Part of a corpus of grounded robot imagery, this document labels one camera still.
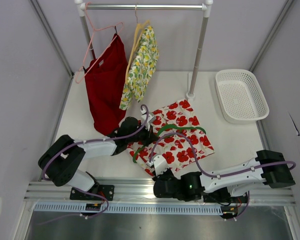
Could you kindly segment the green hanger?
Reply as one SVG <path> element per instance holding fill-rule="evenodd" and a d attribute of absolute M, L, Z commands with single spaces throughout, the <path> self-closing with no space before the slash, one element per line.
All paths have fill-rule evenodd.
<path fill-rule="evenodd" d="M 202 131 L 204 134 L 206 134 L 206 131 L 200 127 L 200 126 L 196 126 L 196 127 L 192 127 L 192 126 L 187 126 L 187 127 L 179 127 L 179 126 L 176 126 L 175 124 L 166 124 L 165 126 L 161 127 L 157 133 L 157 136 L 159 136 L 162 132 L 164 131 L 169 131 L 169 130 L 172 130 L 172 129 L 176 129 L 176 131 L 178 133 L 181 133 L 183 130 L 200 130 Z M 144 148 L 146 147 L 146 145 L 143 145 L 142 147 L 140 147 L 138 150 L 136 150 L 134 152 L 134 155 L 132 157 L 132 161 L 136 164 L 137 163 L 137 158 L 138 158 L 138 154 L 140 151 L 142 151 Z"/>

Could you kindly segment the red poppy print skirt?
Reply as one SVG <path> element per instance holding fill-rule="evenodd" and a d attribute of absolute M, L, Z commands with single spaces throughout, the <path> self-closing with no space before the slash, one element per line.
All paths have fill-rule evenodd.
<path fill-rule="evenodd" d="M 178 100 L 168 106 L 161 107 L 152 112 L 155 115 L 155 120 L 151 126 L 154 134 L 158 134 L 160 128 L 165 125 L 176 125 L 178 127 L 201 127 L 198 117 L 196 116 L 193 107 L 187 99 Z M 162 132 L 158 137 L 162 137 L 167 133 L 177 132 L 176 129 Z M 162 139 L 157 146 L 155 143 L 146 146 L 137 155 L 136 164 L 139 165 L 148 175 L 154 176 L 155 170 L 147 165 L 150 160 L 151 152 L 154 150 L 154 155 L 162 155 L 173 173 L 176 173 L 188 165 L 195 162 L 196 155 L 198 160 L 201 160 L 215 153 L 215 150 L 209 141 L 207 134 L 201 130 L 183 130 L 178 135 L 167 136 Z M 143 145 L 134 143 L 127 147 L 127 152 L 131 157 L 135 151 Z"/>

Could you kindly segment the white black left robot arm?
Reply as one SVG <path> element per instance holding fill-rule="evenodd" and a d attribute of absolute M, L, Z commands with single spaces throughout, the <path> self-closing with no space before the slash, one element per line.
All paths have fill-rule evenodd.
<path fill-rule="evenodd" d="M 109 136 L 87 141 L 75 141 L 64 134 L 40 157 L 38 166 L 43 176 L 55 186 L 69 185 L 81 190 L 87 200 L 93 200 L 98 196 L 99 183 L 90 173 L 79 170 L 81 162 L 119 155 L 134 143 L 149 145 L 158 139 L 151 126 L 155 119 L 154 115 L 144 115 L 139 122 L 134 117 L 127 117 Z"/>

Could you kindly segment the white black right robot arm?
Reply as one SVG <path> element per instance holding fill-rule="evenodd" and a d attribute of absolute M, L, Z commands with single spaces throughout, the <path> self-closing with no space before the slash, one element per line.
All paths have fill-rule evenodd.
<path fill-rule="evenodd" d="M 219 171 L 188 172 L 180 178 L 167 169 L 155 178 L 153 193 L 160 199 L 190 202 L 209 199 L 212 202 L 230 202 L 261 185 L 281 189 L 296 184 L 291 170 L 296 166 L 286 161 L 281 152 L 257 151 L 256 157 Z"/>

